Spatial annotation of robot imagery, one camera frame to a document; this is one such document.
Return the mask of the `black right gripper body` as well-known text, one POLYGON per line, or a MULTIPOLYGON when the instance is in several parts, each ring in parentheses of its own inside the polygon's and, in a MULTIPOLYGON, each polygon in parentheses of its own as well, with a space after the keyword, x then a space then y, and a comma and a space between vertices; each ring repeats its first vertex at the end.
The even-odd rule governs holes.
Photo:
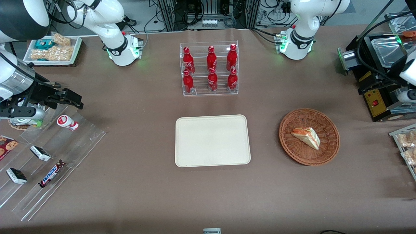
POLYGON ((33 83, 28 90, 24 92, 23 105, 44 105, 49 108, 56 108, 58 100, 62 96, 62 91, 59 90, 61 84, 57 82, 50 82, 41 75, 34 77, 33 83))

